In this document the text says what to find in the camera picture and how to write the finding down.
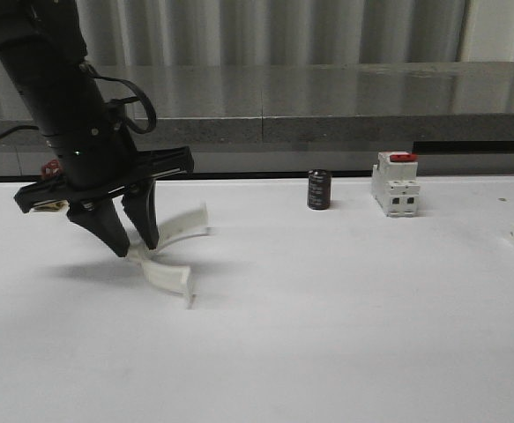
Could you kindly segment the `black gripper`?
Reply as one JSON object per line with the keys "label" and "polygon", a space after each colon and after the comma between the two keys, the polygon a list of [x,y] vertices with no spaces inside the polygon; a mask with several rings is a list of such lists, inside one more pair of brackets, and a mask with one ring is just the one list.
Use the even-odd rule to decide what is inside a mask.
{"label": "black gripper", "polygon": [[[54,137],[62,173],[19,189],[14,199],[22,212],[56,201],[70,202],[67,217],[126,257],[130,240],[111,199],[123,195],[123,210],[149,249],[159,244],[155,179],[193,171],[187,146],[139,151],[127,128],[80,139]],[[86,208],[79,202],[91,201]]]}

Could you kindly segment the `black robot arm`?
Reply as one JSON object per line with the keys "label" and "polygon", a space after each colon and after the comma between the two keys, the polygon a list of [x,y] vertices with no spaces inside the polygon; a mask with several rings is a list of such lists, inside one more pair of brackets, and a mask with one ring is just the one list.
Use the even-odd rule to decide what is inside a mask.
{"label": "black robot arm", "polygon": [[126,100],[105,101],[100,75],[86,61],[86,43],[72,1],[0,1],[0,62],[57,157],[61,172],[20,189],[23,212],[64,201],[68,219],[94,234],[118,256],[130,241],[113,201],[123,209],[149,249],[159,244],[155,182],[194,167],[187,147],[139,151],[134,134],[155,129],[153,104],[137,87],[147,125],[137,126]]}

